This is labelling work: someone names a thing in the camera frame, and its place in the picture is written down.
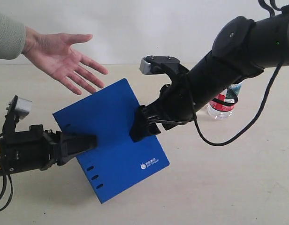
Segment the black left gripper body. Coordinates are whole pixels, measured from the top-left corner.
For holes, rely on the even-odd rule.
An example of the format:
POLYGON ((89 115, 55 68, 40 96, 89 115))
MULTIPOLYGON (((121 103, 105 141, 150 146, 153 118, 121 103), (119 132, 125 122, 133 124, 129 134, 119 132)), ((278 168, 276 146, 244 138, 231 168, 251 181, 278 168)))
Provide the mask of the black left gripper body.
POLYGON ((0 139, 0 156, 5 170, 9 173, 47 170, 58 162, 60 137, 60 131, 44 130, 42 125, 4 134, 0 139))

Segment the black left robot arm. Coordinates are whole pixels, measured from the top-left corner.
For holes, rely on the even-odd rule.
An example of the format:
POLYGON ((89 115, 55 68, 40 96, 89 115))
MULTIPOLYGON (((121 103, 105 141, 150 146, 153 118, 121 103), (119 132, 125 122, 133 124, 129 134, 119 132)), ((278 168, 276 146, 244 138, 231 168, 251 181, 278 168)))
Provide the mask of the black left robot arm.
POLYGON ((0 137, 0 176, 63 166, 78 155, 97 147, 95 135, 53 132, 42 125, 0 137))

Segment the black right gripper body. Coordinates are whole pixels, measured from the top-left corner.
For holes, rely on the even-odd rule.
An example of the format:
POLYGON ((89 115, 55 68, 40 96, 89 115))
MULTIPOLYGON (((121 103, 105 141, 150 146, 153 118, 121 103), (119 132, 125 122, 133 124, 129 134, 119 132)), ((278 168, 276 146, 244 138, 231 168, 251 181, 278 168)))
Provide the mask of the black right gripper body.
POLYGON ((184 83, 165 84, 159 97, 144 109, 146 126, 158 123, 168 131, 193 120, 193 99, 189 87, 184 83))

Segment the person's bare hand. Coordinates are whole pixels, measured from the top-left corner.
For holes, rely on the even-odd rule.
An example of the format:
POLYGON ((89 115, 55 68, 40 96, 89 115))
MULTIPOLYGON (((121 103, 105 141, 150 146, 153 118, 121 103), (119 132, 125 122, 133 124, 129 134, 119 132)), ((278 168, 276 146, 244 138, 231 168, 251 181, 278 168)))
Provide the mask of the person's bare hand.
POLYGON ((71 92, 81 95, 81 90, 95 93, 104 88, 104 83, 82 65, 107 75, 108 70, 95 60, 72 48, 74 44, 86 43, 93 38, 92 34, 42 34, 30 27, 25 28, 25 44, 22 55, 36 68, 60 82, 71 92))

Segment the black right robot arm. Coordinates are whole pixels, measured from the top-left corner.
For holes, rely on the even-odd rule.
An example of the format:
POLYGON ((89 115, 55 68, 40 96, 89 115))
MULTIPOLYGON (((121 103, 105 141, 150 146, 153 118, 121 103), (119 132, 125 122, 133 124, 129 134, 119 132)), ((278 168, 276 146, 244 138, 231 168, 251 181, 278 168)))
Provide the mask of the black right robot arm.
POLYGON ((171 56, 143 57, 144 75, 167 74, 170 84, 160 89, 159 97, 135 111, 130 137, 139 142, 165 130, 196 120, 196 112, 232 84, 254 78, 266 68, 279 71, 289 66, 289 5, 277 7, 275 1, 259 5, 270 16, 254 21, 238 16, 228 22, 214 40, 211 50, 187 69, 171 56))

